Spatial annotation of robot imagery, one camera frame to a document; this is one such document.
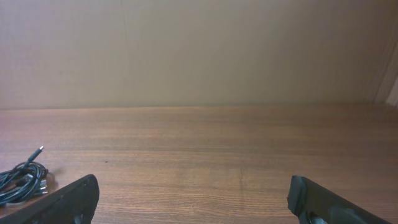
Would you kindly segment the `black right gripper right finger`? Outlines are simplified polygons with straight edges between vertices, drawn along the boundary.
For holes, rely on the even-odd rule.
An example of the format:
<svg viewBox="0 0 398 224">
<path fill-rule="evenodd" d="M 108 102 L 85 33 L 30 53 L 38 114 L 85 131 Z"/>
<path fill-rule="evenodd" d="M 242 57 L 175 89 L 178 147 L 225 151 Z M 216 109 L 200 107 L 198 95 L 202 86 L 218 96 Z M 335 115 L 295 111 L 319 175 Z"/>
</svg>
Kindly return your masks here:
<svg viewBox="0 0 398 224">
<path fill-rule="evenodd" d="M 306 177 L 292 176 L 288 209 L 300 224 L 389 224 Z"/>
</svg>

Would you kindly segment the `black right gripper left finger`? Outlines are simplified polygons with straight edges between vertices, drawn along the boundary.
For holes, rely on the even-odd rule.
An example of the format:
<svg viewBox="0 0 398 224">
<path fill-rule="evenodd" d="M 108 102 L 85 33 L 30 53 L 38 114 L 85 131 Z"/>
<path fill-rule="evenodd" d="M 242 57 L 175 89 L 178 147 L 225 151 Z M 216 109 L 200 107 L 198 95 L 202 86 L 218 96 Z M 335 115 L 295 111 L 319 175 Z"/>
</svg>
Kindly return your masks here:
<svg viewBox="0 0 398 224">
<path fill-rule="evenodd" d="M 97 178 L 88 174 L 6 217 L 1 224 L 90 224 L 99 201 Z"/>
</svg>

